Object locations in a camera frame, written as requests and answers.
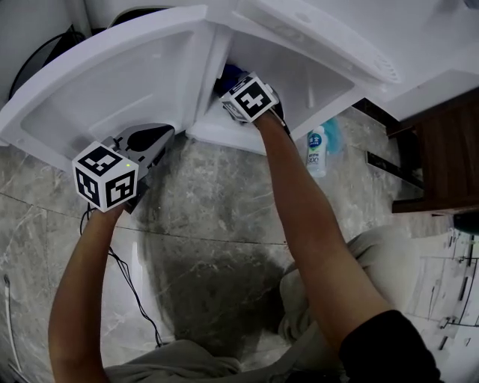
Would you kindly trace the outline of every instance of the gray marble tile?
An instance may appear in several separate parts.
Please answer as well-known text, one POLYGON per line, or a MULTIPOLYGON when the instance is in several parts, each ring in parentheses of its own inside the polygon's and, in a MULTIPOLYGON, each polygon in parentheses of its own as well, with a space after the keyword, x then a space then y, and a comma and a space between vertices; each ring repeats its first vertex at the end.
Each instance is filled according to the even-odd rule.
MULTIPOLYGON (((53 289, 78 239, 78 224, 77 218, 49 213, 53 289)), ((285 246, 117 228, 112 247, 129 264, 144 309, 166 342, 190 339, 222 356, 284 345, 262 331, 274 331, 281 320, 276 287, 292 262, 285 246)), ((124 363, 154 348, 153 329, 141 318, 113 260, 107 265, 102 312, 106 365, 124 363)))
POLYGON ((120 226, 202 239, 284 243, 266 157, 177 137, 120 226))
POLYGON ((346 240, 374 227, 397 224, 412 237, 444 233, 451 227, 449 217, 430 213, 392 214, 401 181, 366 163, 365 152, 346 145, 328 162, 328 172, 318 184, 324 191, 346 240))
POLYGON ((370 151, 399 165, 396 140, 386 136, 385 127, 361 111, 348 108, 336 116, 344 143, 370 151))
POLYGON ((14 146, 0 147, 0 193, 54 212, 79 217, 86 202, 73 178, 14 146))
MULTIPOLYGON (((0 270, 10 279, 13 336, 25 376, 51 382, 47 329, 52 294, 46 262, 46 211, 0 195, 0 270)), ((4 289, 0 289, 4 300, 4 289)), ((4 305, 1 348, 13 361, 4 305)))

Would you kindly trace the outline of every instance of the black shirt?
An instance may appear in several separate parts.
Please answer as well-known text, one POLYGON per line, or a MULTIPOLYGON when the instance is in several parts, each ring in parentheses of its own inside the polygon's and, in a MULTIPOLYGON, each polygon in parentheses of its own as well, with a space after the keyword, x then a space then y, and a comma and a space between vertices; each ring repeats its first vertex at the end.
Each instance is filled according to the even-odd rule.
MULTIPOLYGON (((441 373, 421 335, 396 310, 371 318, 349 334, 341 344, 339 358, 351 383, 440 382, 441 373)), ((332 382, 330 378, 307 372, 293 373, 287 382, 310 380, 332 382)))

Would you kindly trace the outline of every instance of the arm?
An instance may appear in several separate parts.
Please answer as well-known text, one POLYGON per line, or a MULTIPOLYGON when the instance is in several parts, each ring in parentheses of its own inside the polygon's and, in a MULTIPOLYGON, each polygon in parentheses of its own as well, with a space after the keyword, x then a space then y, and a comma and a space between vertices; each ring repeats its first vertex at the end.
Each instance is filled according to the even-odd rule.
POLYGON ((103 276, 123 206, 93 212, 61 279, 49 322, 57 382, 107 382, 100 355, 103 276))
POLYGON ((255 124, 266 147, 276 207, 312 315, 338 351, 349 333, 391 308, 349 253, 326 196, 276 117, 268 112, 255 124))

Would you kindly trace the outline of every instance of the freezer compartment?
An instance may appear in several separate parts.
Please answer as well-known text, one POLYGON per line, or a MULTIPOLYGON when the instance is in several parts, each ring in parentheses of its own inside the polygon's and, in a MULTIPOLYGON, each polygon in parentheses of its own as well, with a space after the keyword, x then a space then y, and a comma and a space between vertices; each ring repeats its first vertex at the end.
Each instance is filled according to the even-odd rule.
MULTIPOLYGON (((301 138, 361 98, 361 92, 349 79, 284 46, 249 34, 233 34, 227 62, 256 72, 271 85, 281 100, 293 139, 301 138)), ((212 95, 206 114, 198 117, 187 135, 264 153, 255 127, 233 121, 216 95, 212 95)))

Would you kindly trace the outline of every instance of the plastic bottle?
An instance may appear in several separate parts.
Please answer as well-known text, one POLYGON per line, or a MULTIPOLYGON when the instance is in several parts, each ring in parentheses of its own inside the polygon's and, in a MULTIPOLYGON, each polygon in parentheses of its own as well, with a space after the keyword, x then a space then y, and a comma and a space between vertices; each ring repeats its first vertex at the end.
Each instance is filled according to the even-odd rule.
POLYGON ((321 178, 326 175, 326 148, 328 137, 322 126, 308 133, 308 161, 306 168, 313 178, 321 178))

